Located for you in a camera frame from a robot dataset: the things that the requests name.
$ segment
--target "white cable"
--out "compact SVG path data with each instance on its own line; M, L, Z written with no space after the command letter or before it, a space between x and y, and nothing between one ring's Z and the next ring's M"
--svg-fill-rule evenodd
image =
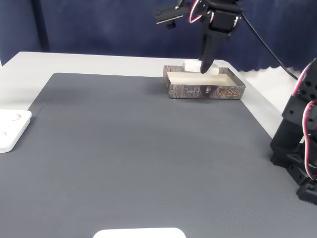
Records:
M304 165L305 165L305 170L308 176L312 179L315 180L314 177L311 175L309 171L309 162L308 162L308 157L309 157L309 135L307 132L307 117L308 117L308 112L311 106L317 101L311 101L310 103L307 104L304 113L303 113L303 120L302 120L302 127L303 127L303 134L305 138L305 155L304 155Z
M191 24L194 23L195 21L197 21L199 18L202 17L201 15L199 15L199 16L197 16L195 19L192 20L193 13L194 13L194 10L195 10L195 8L196 8L198 2L199 2L199 0L196 0L195 3L194 3L193 6L192 6L192 9L190 10L190 14L189 14L188 21L189 21L189 23L191 23Z
M293 96L295 96L295 94L297 93L297 90L299 88L299 85L301 84L301 82L303 81L306 71L309 68L309 66L311 66L312 63L310 63L309 65L306 66L306 68L304 68L303 72L301 73L301 75L299 76L299 78L297 79L297 83L295 84L295 88L294 88L294 93Z

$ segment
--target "dark blue curtain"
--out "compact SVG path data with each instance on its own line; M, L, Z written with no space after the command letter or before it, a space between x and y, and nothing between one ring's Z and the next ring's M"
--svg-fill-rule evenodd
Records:
M20 51L41 51L30 0L0 0L0 60Z
M185 16L177 20L177 28L173 30L155 24L154 9L175 4L176 0L34 1L42 5L44 35L52 52L198 57L199 22L189 24ZM316 0L246 0L241 5L248 20L287 67L302 70L316 56ZM217 58L244 71L278 66L243 20L223 43Z

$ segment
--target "open box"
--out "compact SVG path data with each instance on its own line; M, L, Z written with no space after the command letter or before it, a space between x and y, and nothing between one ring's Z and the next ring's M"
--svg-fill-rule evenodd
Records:
M185 72L183 66L164 66L164 84L170 98L241 99L245 85L228 68L218 75Z

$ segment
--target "red wire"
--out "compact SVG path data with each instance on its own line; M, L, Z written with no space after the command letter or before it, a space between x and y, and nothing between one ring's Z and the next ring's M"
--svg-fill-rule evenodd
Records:
M195 17L193 20L191 19L191 16L192 16L192 14L193 14L193 11L194 11L195 6L196 6L196 4L197 4L198 1L199 1L199 0L196 0L196 1L194 2L194 4L192 5L192 9L190 10L189 17L188 17L189 23L192 23L192 22L196 21L197 19L199 19L199 18L201 17L201 15L199 15L199 16Z
M309 163L308 163L308 156L309 156L309 135L308 135L308 132L307 132L307 117L308 117L308 112L311 108L311 106L316 103L317 101L311 101L308 105L308 108L306 109L305 111L305 114L304 114L304 121L303 121L303 129L304 129L304 137L305 137L305 156L304 156L304 159L305 159L305 169L306 169L306 172L308 174L308 176L312 179L312 180L315 180L314 177L311 175L311 172L309 171Z
M298 88L299 88L299 86L301 85L302 80L303 80L303 78L305 77L308 68L309 68L309 66L307 66L307 67L304 69L304 71L302 72L301 77L298 79L298 82L297 82L297 84L296 84L296 88L295 88L295 90L294 90L293 96L296 95L296 93L297 93L297 91L298 91Z

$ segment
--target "black mat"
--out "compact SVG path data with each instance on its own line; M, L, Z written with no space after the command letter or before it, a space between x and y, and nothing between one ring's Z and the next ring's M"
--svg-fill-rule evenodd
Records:
M1 238L316 237L317 207L270 163L270 137L241 101L169 99L161 78L55 74L30 110L0 155Z

